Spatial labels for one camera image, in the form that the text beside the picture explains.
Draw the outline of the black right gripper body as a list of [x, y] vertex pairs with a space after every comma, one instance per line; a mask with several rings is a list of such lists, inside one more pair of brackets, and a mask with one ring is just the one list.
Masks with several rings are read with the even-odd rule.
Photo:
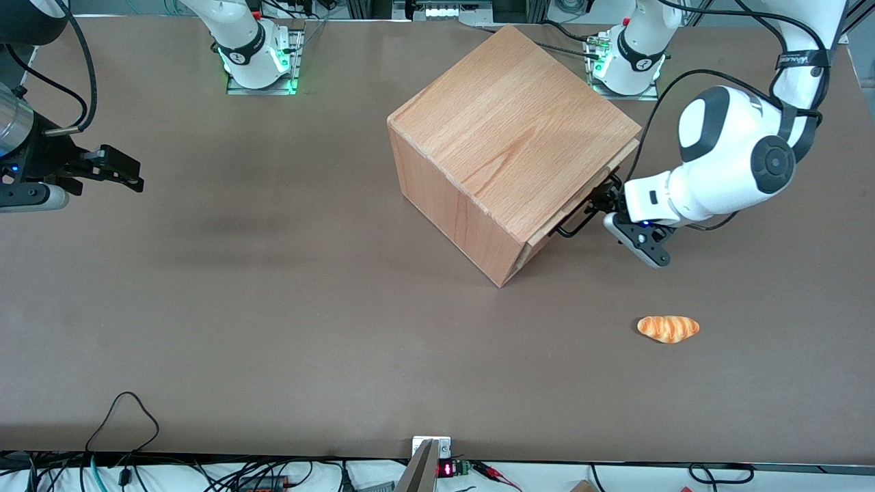
[[76, 146], [72, 137], [46, 137], [41, 130], [34, 130], [18, 150], [2, 158], [2, 178], [80, 187], [77, 178], [88, 177], [83, 153], [85, 150]]

